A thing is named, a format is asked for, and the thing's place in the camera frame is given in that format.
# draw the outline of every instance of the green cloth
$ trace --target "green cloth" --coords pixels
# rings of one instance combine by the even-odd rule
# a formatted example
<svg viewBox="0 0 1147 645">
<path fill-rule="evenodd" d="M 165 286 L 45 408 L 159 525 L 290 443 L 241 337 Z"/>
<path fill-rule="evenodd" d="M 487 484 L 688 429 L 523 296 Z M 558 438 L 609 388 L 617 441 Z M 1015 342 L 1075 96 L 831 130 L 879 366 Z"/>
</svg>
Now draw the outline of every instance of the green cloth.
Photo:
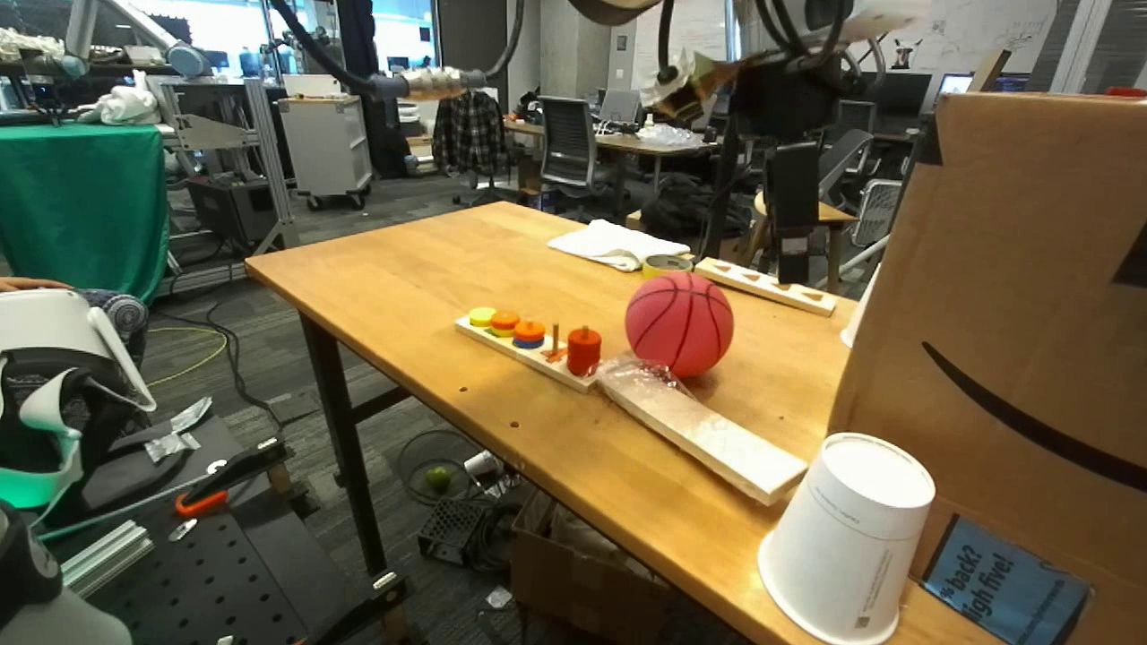
<svg viewBox="0 0 1147 645">
<path fill-rule="evenodd" d="M 0 251 L 18 274 L 150 302 L 167 259 L 161 132 L 0 130 Z"/>
</svg>

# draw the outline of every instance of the amazon logo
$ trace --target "amazon logo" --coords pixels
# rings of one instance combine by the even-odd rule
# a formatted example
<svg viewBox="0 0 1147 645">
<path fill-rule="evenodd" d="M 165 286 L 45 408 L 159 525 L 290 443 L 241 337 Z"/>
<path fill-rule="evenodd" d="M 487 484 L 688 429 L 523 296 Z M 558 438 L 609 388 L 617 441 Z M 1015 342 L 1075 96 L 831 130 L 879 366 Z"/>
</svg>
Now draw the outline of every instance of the amazon logo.
<svg viewBox="0 0 1147 645">
<path fill-rule="evenodd" d="M 1126 254 L 1126 262 L 1119 265 L 1115 283 L 1147 290 L 1147 226 L 1138 232 L 1138 238 L 1132 242 L 1132 251 Z M 983 413 L 1001 419 L 1019 438 L 1039 443 L 1049 456 L 1068 457 L 1079 468 L 1088 468 L 1088 472 L 1095 472 L 1105 480 L 1147 490 L 1147 468 L 1142 464 L 1135 464 L 1128 457 L 1119 457 L 1111 452 L 1101 452 L 1094 443 L 1082 443 L 1079 438 L 1070 438 L 1070 433 L 1044 423 L 1039 414 L 1005 402 L 997 390 L 988 390 L 969 367 L 959 367 L 952 358 L 946 358 L 935 342 L 926 342 L 926 355 L 939 366 L 942 377 L 950 377 L 950 384 L 956 390 L 964 390 Z"/>
</svg>

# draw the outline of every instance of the red basketball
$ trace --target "red basketball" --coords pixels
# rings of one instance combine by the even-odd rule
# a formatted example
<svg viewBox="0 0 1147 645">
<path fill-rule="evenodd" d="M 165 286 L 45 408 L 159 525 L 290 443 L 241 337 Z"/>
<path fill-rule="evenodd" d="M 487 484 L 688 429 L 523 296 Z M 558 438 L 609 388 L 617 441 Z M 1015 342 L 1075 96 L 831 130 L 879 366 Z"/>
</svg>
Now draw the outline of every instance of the red basketball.
<svg viewBox="0 0 1147 645">
<path fill-rule="evenodd" d="M 629 349 L 677 378 L 708 371 L 731 342 L 725 293 L 694 271 L 650 279 L 623 312 Z"/>
</svg>

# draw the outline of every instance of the white cup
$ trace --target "white cup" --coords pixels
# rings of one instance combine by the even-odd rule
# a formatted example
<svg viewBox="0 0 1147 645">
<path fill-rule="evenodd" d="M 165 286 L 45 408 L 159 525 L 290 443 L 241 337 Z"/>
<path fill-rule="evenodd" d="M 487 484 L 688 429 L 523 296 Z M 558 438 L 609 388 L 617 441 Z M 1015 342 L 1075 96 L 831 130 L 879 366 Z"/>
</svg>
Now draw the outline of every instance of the white cup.
<svg viewBox="0 0 1147 645">
<path fill-rule="evenodd" d="M 819 640 L 890 640 L 935 484 L 902 447 L 831 433 L 758 541 L 772 598 Z"/>
</svg>

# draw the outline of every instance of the gray carpet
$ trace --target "gray carpet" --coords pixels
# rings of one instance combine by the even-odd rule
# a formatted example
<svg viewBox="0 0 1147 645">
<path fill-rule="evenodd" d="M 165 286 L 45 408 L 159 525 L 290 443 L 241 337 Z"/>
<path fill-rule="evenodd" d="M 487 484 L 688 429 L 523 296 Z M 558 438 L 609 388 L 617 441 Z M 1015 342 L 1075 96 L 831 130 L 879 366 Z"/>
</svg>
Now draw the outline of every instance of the gray carpet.
<svg viewBox="0 0 1147 645">
<path fill-rule="evenodd" d="M 296 211 L 296 242 L 347 237 L 363 228 L 399 226 L 456 211 L 459 179 L 383 179 L 363 211 L 334 204 Z M 379 394 L 387 384 L 375 367 L 347 358 L 353 402 Z M 214 414 L 236 441 L 254 443 L 284 425 L 290 443 L 290 472 L 308 490 L 314 513 L 304 514 L 314 541 L 334 554 L 351 585 L 364 585 L 363 551 L 344 490 L 334 484 L 334 456 L 314 402 L 313 366 L 296 316 L 254 283 L 227 283 L 211 290 L 175 293 L 153 305 L 147 333 L 144 377 L 161 402 L 159 414 L 179 413 L 199 394 L 214 396 Z M 401 402 L 363 425 L 363 457 L 373 480 L 373 501 L 389 564 L 407 585 L 404 613 L 428 640 L 585 640 L 578 630 L 523 613 L 484 615 L 484 594 L 503 581 L 487 570 L 462 570 L 423 557 L 420 530 L 433 508 L 412 501 L 394 477 L 401 447 L 431 429 L 447 429 L 420 402 Z M 680 598 L 677 618 L 664 640 L 739 640 L 725 622 Z"/>
</svg>

